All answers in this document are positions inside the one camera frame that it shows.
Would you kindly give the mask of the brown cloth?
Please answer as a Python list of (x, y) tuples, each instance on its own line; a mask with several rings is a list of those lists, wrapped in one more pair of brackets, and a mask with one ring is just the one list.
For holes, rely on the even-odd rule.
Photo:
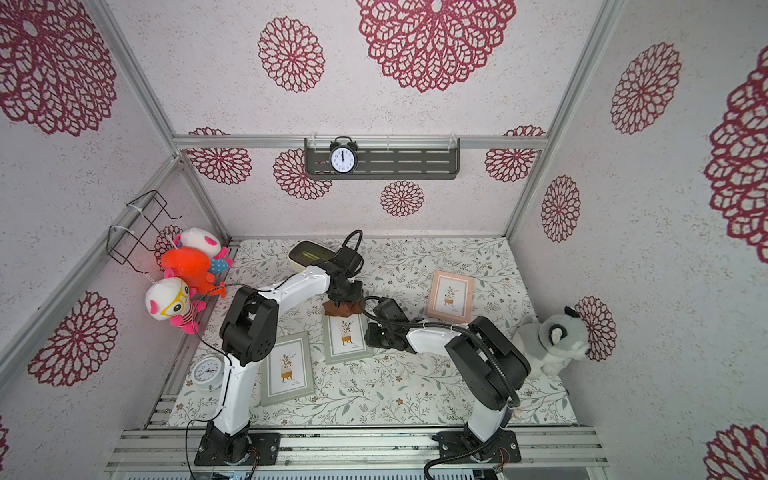
[(352, 315), (360, 315), (363, 310), (361, 301), (339, 302), (328, 300), (323, 303), (324, 312), (330, 317), (347, 318)]

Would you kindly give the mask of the green picture frame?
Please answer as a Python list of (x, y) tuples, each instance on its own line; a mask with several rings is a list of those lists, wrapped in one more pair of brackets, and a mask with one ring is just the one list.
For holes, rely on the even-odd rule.
[(314, 375), (309, 335), (300, 332), (279, 337), (262, 364), (262, 406), (305, 397), (314, 393)]
[(323, 345), (327, 364), (370, 358), (374, 349), (365, 340), (367, 322), (360, 314), (349, 317), (325, 315)]

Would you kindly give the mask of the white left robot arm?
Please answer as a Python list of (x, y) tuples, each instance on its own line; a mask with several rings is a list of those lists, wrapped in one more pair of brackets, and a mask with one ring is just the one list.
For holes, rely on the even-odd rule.
[(363, 263), (357, 250), (342, 246), (330, 259), (275, 286), (243, 286), (236, 292), (219, 331), (229, 372), (224, 376), (219, 413), (209, 422), (215, 432), (234, 437), (248, 430), (257, 367), (275, 346), (280, 316), (317, 295), (327, 296), (336, 307), (359, 306), (363, 284), (352, 278)]

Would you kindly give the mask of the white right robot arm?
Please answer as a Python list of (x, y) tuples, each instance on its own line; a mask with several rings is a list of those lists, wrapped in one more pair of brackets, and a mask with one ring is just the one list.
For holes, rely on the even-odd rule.
[(496, 441), (520, 405), (519, 390), (531, 367), (491, 320), (484, 316), (468, 324), (411, 320), (394, 299), (378, 296), (364, 298), (362, 314), (368, 320), (368, 345), (450, 359), (475, 399), (464, 426), (464, 443), (479, 447)]

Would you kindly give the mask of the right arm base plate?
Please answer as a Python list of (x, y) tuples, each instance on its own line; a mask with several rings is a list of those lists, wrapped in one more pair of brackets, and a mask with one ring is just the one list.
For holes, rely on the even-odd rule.
[(431, 437), (438, 444), (440, 463), (520, 463), (520, 447), (514, 432), (499, 430), (488, 440), (476, 439), (469, 430), (439, 431)]

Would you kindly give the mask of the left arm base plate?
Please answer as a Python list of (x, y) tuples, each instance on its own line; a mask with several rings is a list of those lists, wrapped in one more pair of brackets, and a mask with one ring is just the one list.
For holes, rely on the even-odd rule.
[(193, 464), (195, 466), (272, 466), (280, 448), (279, 433), (249, 431), (249, 425), (234, 434), (221, 431), (213, 421), (206, 424)]

